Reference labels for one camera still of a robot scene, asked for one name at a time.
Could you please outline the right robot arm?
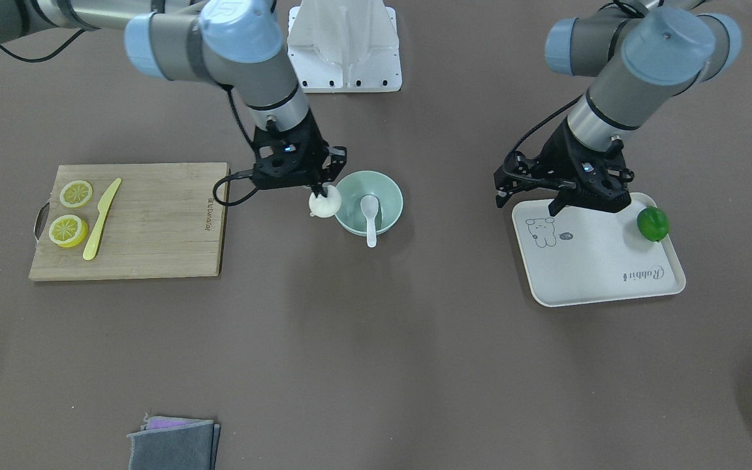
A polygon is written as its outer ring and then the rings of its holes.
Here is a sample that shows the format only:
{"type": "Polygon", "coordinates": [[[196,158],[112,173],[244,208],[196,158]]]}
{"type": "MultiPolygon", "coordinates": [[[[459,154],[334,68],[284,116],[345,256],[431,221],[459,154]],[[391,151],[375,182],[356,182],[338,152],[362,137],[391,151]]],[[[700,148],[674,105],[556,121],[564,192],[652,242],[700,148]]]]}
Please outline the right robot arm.
{"type": "Polygon", "coordinates": [[[0,1],[0,45],[48,29],[123,32],[147,76],[203,82],[253,116],[249,179],[256,190],[308,187],[331,199],[347,151],[323,139],[286,51],[274,1],[0,1]]]}

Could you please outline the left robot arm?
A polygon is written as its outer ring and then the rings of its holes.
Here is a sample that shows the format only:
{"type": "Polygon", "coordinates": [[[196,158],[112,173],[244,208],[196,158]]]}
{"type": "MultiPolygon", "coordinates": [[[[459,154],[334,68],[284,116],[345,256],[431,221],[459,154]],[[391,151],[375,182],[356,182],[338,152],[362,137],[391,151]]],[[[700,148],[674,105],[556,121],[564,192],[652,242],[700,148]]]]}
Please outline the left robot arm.
{"type": "Polygon", "coordinates": [[[593,83],[561,108],[562,122],[539,155],[514,146],[493,173],[495,203],[516,193],[555,191],[548,212],[567,206],[620,212],[631,203],[635,173],[623,149],[670,98],[722,74],[739,56],[742,31],[734,19],[693,12],[697,1],[627,1],[589,18],[556,23],[545,59],[555,72],[593,83]]]}

